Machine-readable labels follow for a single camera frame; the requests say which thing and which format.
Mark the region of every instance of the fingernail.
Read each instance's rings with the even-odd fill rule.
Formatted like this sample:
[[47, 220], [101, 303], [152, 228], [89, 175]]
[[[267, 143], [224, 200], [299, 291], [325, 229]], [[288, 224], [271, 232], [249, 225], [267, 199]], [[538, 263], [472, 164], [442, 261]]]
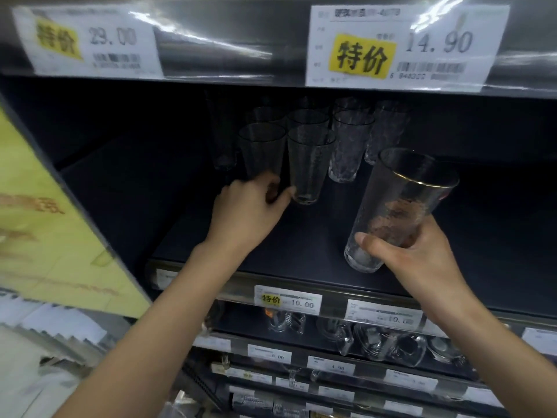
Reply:
[[364, 232], [357, 232], [354, 235], [354, 239], [356, 240], [358, 245], [361, 245], [364, 242], [364, 239], [366, 238], [366, 234]]

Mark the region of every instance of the yellow sign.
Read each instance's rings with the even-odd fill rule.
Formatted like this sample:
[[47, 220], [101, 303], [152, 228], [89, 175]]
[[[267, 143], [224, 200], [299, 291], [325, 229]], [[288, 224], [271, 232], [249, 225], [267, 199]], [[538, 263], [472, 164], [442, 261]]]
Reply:
[[37, 18], [36, 30], [37, 41], [42, 48], [83, 60], [79, 52], [79, 37], [73, 29], [65, 28], [51, 20]]
[[396, 52], [396, 42], [339, 34], [332, 45], [329, 70], [385, 79]]
[[140, 317], [150, 301], [0, 107], [0, 288]]
[[263, 293], [261, 295], [261, 300], [265, 305], [269, 305], [270, 307], [280, 307], [281, 305], [280, 296], [278, 295]]

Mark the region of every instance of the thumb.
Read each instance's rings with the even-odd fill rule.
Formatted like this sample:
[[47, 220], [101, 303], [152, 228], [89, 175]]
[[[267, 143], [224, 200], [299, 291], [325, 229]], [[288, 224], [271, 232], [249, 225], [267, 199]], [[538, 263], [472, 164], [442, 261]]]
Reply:
[[382, 260], [387, 267], [397, 263], [400, 248], [391, 245], [389, 242], [384, 241], [376, 236], [368, 235], [367, 233], [357, 232], [354, 239], [360, 247], [368, 254]]
[[271, 204], [272, 210], [280, 217], [286, 207], [288, 207], [290, 200], [296, 193], [296, 186], [291, 186], [282, 191], [282, 194], [275, 200], [274, 203]]

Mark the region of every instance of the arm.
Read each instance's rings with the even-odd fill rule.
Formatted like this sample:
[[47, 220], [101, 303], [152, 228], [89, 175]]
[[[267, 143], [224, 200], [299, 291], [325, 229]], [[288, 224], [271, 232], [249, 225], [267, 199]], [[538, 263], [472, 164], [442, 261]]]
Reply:
[[269, 184], [278, 181], [264, 173], [222, 189], [205, 241], [54, 418], [158, 415], [214, 298], [288, 206], [293, 188], [272, 204], [265, 201]]
[[355, 238], [394, 272], [512, 416], [555, 416], [557, 368], [503, 326], [472, 293], [447, 237], [432, 216], [424, 220], [409, 248], [395, 247], [365, 233], [357, 233]]

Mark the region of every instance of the left hand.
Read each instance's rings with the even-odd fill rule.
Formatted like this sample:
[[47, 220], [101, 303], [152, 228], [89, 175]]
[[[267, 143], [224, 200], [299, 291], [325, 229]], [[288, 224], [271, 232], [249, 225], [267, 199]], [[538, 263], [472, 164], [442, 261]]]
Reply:
[[206, 241], [240, 259], [247, 256], [279, 222], [296, 192], [295, 187], [287, 188], [275, 202], [267, 203], [269, 186], [279, 182], [279, 176], [263, 172], [252, 181], [234, 181], [222, 188], [214, 200]]

